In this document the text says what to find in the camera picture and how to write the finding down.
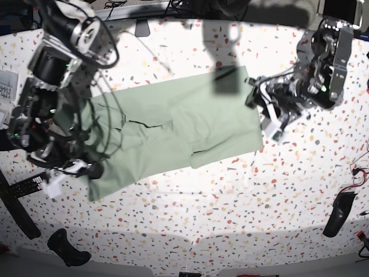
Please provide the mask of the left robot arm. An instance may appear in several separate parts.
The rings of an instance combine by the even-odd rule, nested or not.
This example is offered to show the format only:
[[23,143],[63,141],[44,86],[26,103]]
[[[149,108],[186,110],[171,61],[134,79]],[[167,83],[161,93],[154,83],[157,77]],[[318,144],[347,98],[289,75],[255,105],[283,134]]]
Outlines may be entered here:
[[305,31],[290,69],[248,80],[253,90],[245,104],[262,107],[261,129],[268,138],[282,143],[288,127],[308,119],[311,108],[332,110],[341,104],[353,38],[351,23],[324,17],[316,31]]

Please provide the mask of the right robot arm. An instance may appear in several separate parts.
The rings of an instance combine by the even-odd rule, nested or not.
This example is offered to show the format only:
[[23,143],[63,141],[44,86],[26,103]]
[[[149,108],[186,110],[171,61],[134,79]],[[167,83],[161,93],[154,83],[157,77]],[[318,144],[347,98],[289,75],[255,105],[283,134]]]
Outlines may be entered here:
[[[44,21],[44,37],[29,63],[32,77],[28,78],[21,96],[11,113],[5,141],[27,153],[27,159],[44,168],[46,178],[41,183],[50,198],[59,196],[61,182],[69,175],[101,177],[101,161],[106,151],[91,158],[86,140],[89,130],[82,128],[78,95],[70,82],[81,65],[110,69],[92,52],[91,45],[105,23],[85,1],[36,1]],[[50,129],[51,120],[59,107],[59,91],[66,89],[72,98],[77,117],[71,133],[60,135]]]

